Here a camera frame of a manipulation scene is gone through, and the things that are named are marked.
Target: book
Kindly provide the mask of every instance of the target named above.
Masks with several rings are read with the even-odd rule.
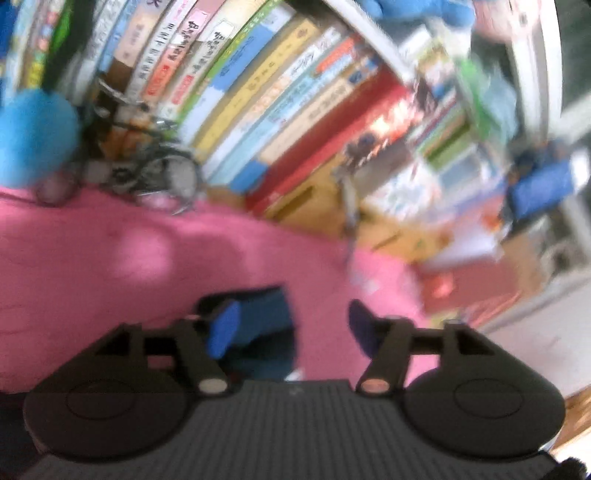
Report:
[[[190,15],[191,20],[198,26],[204,26],[208,14],[200,8],[196,8],[196,5],[200,3],[199,0],[175,0],[170,5],[168,11],[154,28],[129,79],[129,83],[125,89],[125,95],[130,100],[136,101],[141,98],[144,87],[160,60],[160,56],[166,50],[178,26],[184,21],[185,17]]]
[[[37,88],[41,86],[53,31],[60,19],[65,4],[66,0],[50,0],[47,3],[47,9],[42,12],[41,28],[34,39],[31,49],[31,64],[27,70],[25,88]]]
[[[252,25],[251,17],[265,0],[226,0],[215,17],[199,34],[195,44],[187,54],[187,61],[181,66],[161,99],[157,115],[176,120],[181,108],[199,84],[218,55],[229,45],[236,35],[244,35]]]
[[[211,16],[217,12],[222,3],[223,0],[197,0],[192,10],[180,24],[175,35],[171,37],[168,44],[164,47],[164,50],[160,55],[160,60],[154,58],[154,62],[148,60],[146,63],[146,67],[144,67],[141,74],[141,82],[144,84],[142,87],[143,93],[141,94],[141,98],[151,110],[155,108],[155,104],[160,96],[160,91],[165,86],[165,82],[167,81],[166,73],[170,68],[171,63],[180,62],[181,53],[187,49],[199,33],[203,31],[205,25],[207,25],[209,19],[211,19]],[[150,55],[153,55],[154,57],[156,54],[157,51],[155,50],[150,52]],[[164,66],[163,69],[159,69],[162,62],[168,62],[168,67]],[[147,72],[148,67],[149,69],[153,68],[155,72],[151,77],[149,72]],[[132,79],[127,91],[133,88],[134,84]],[[137,91],[138,90],[132,91],[128,96],[134,98]],[[116,120],[129,123],[136,127],[148,128],[151,124],[151,118],[150,113],[138,111],[137,108],[123,107],[119,108]],[[142,138],[142,134],[139,132],[124,130],[120,130],[120,132],[124,135],[121,154],[126,156],[127,153],[136,149]]]
[[[257,19],[258,25],[252,29],[243,41],[240,35],[239,47],[230,57],[223,55],[208,72],[204,79],[203,92],[198,90],[181,111],[181,125],[178,129],[178,137],[185,145],[191,145],[195,135],[214,108],[222,100],[226,92],[240,77],[250,62],[254,60],[261,50],[272,40],[287,22],[296,14],[296,11],[286,3],[279,3],[272,10],[266,12]]]
[[[131,82],[144,74],[145,65],[159,57],[159,53],[164,50],[176,27],[190,12],[194,3],[195,0],[142,0],[115,49],[113,62],[105,76],[107,84],[127,96],[132,94],[132,89],[129,88]],[[129,106],[118,108],[103,95],[99,95],[98,103],[108,105],[111,112],[116,112],[115,121],[123,124],[130,122],[137,111]],[[125,132],[123,128],[111,129],[103,143],[103,149],[108,156],[119,156]]]
[[[198,157],[207,157],[213,147],[216,146],[225,131],[232,125],[232,122],[248,106],[261,90],[268,87],[267,83],[273,79],[277,71],[293,55],[301,53],[310,40],[317,37],[320,29],[308,18],[301,15],[293,19],[278,35],[277,39],[266,49],[267,55],[261,53],[259,57],[264,57],[258,65],[238,85],[235,92],[226,95],[227,101],[223,101],[217,107],[217,115],[212,115],[214,120],[207,128],[202,128],[198,133],[193,146]]]
[[[361,64],[338,77],[261,151],[256,160],[268,166],[272,165],[325,115],[351,95],[361,82],[371,78],[375,73],[377,69],[368,70],[366,65]]]
[[[80,58],[75,56],[70,61],[70,74],[65,75],[66,98],[74,105],[80,106],[86,100],[107,40],[125,4],[126,0],[108,0],[102,10],[95,12],[95,24],[86,48],[79,55]]]
[[[166,52],[154,70],[152,79],[148,83],[143,95],[144,102],[150,106],[154,106],[160,100],[174,72],[181,65],[190,47],[200,37],[203,31],[195,28],[195,23],[191,19],[188,18],[185,20],[185,23],[178,29],[177,35],[168,45]]]
[[[171,42],[179,45],[184,40],[183,30],[194,39],[222,4],[223,0],[189,0],[186,7],[181,4],[177,13],[168,14],[160,22],[159,30],[152,35],[149,45],[146,46],[125,94],[133,100],[140,99],[161,56]]]
[[[402,57],[392,37],[384,32],[358,3],[353,0],[323,0],[323,2],[366,41],[403,84],[411,85],[415,81],[416,73],[413,66]]]
[[[299,55],[288,69],[267,89],[267,91],[252,105],[241,120],[232,128],[222,143],[207,159],[204,173],[210,175],[215,171],[230,152],[240,143],[240,140],[250,131],[256,122],[270,108],[275,101],[327,51],[334,47],[343,37],[343,26],[329,27],[320,38]]]
[[[364,81],[370,79],[379,70],[381,62],[375,55],[363,57],[355,65],[351,66],[341,76],[334,80],[317,98],[312,101],[308,107],[304,108],[300,115],[303,116],[296,118],[292,123],[288,125],[287,134],[296,135],[297,129],[310,129],[315,123],[317,123],[321,117],[325,116],[349,96],[356,86],[361,85]],[[297,141],[297,138],[293,139],[291,144]],[[263,178],[267,171],[269,164],[262,161],[260,155],[251,159],[246,166],[240,171],[240,173],[234,177],[230,183],[230,190],[234,193],[245,194],[252,190]]]
[[[28,40],[33,31],[35,15],[40,4],[41,0],[22,0],[18,11],[4,70],[2,85],[2,101],[4,105],[12,101],[21,83]]]
[[[256,215],[263,214],[407,95],[408,90],[396,77],[388,69],[382,69],[273,163],[261,185],[246,195],[248,210]]]
[[[124,92],[133,74],[134,67],[144,46],[167,11],[171,0],[141,0],[129,20],[127,30],[119,40],[113,53],[109,70],[105,72],[105,81],[114,89]]]
[[[139,3],[141,0],[127,0],[125,4],[124,10],[121,12],[121,15],[117,19],[117,23],[111,32],[111,36],[107,40],[107,45],[103,51],[103,54],[100,58],[99,62],[99,72],[107,72],[109,67],[111,66],[111,62],[113,62],[113,55],[115,54],[115,49],[119,46],[119,42],[125,31],[129,27],[129,22],[133,17],[135,10],[138,8]]]
[[[0,106],[2,106],[3,81],[6,60],[10,48],[12,31],[17,21],[20,0],[4,1],[0,4]]]
[[[342,41],[265,113],[221,166],[211,176],[206,176],[207,181],[211,185],[229,185],[246,164],[279,133],[283,125],[365,53],[365,43],[356,35]]]

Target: stuffed animal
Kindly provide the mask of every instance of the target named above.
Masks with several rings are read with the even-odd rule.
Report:
[[[33,186],[76,151],[81,132],[78,113],[54,90],[69,61],[90,38],[93,3],[73,0],[72,27],[50,52],[41,89],[23,90],[0,111],[0,186]]]
[[[25,90],[0,112],[0,185],[30,187],[69,160],[79,142],[78,114],[63,97]]]
[[[453,28],[472,28],[476,15],[470,0],[358,0],[376,20],[410,21],[439,17]]]

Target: pink bedsheet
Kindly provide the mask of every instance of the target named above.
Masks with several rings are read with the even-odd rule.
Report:
[[[0,198],[0,390],[24,391],[120,323],[160,327],[209,293],[285,286],[307,379],[366,368],[347,327],[351,299],[423,324],[400,261],[359,252],[349,281],[343,246],[225,208],[170,218],[86,191],[62,209]],[[420,358],[417,372],[434,360]]]

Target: blue cloth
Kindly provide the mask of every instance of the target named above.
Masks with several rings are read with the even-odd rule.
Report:
[[[194,312],[215,317],[207,351],[228,374],[283,381],[293,371],[296,336],[279,287],[211,295],[201,299]]]
[[[562,161],[534,170],[509,188],[508,197],[516,220],[547,210],[574,192],[570,162]]]

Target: blue object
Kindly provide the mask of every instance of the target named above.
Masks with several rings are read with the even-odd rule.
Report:
[[[194,312],[215,316],[207,351],[224,371],[276,381],[293,371],[294,324],[280,287],[210,295],[198,302]]]
[[[547,210],[574,192],[570,162],[546,165],[521,179],[508,192],[515,220]]]
[[[13,2],[8,0],[0,2],[0,105],[2,105],[2,92],[4,91],[4,63],[10,48],[10,39],[17,15],[18,6]]]
[[[125,5],[125,9],[117,20],[115,28],[113,29],[113,33],[109,37],[107,46],[105,47],[103,55],[100,58],[99,71],[107,72],[109,70],[111,63],[113,63],[115,49],[119,45],[121,37],[123,37],[123,34],[127,30],[131,17],[133,17],[138,5],[139,0],[128,0],[127,4]]]
[[[245,195],[260,184],[269,170],[268,165],[253,158],[230,183],[230,190]]]
[[[74,107],[57,93],[25,90],[0,111],[0,186],[33,185],[70,160],[79,143]]]
[[[409,21],[440,17],[447,25],[472,28],[476,14],[469,0],[358,0],[376,20]]]
[[[375,329],[374,316],[358,301],[349,305],[349,329],[368,358],[378,353],[381,340]]]
[[[207,353],[214,360],[224,356],[240,325],[240,303],[237,301],[225,305],[212,322],[207,338]]]

